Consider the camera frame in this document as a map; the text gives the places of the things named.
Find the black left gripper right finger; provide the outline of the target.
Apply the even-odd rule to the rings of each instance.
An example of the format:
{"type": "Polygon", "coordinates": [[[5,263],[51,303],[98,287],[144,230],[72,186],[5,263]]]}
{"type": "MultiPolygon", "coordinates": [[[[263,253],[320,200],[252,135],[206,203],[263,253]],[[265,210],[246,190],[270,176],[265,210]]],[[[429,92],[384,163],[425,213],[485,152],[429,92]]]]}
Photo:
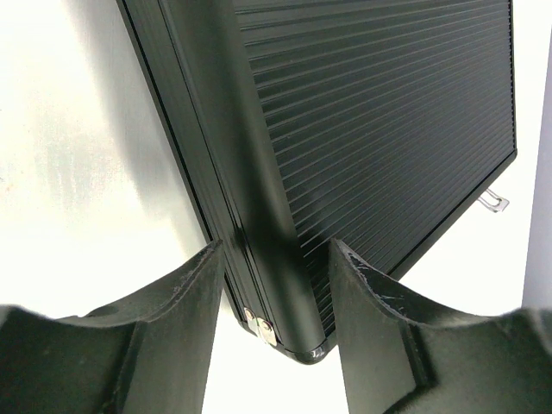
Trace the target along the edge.
{"type": "Polygon", "coordinates": [[[549,310],[497,317],[455,310],[337,240],[329,279],[350,412],[550,412],[549,310]]]}

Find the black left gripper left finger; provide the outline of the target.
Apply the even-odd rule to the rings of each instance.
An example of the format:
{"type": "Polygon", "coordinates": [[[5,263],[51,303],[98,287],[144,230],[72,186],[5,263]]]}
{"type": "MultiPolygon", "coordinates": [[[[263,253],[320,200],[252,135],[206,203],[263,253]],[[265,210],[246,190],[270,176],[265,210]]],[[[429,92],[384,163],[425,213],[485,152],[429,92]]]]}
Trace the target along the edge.
{"type": "Polygon", "coordinates": [[[1,309],[4,413],[199,413],[223,289],[223,245],[83,317],[1,309]]]}

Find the black poker chip case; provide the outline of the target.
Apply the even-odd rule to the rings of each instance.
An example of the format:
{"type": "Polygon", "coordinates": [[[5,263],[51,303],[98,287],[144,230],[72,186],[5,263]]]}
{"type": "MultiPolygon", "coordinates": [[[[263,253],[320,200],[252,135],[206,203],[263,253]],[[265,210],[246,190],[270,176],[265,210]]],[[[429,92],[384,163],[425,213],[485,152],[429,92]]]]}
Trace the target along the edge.
{"type": "Polygon", "coordinates": [[[336,345],[329,245],[402,278],[516,159],[509,1],[121,1],[239,324],[336,345]]]}

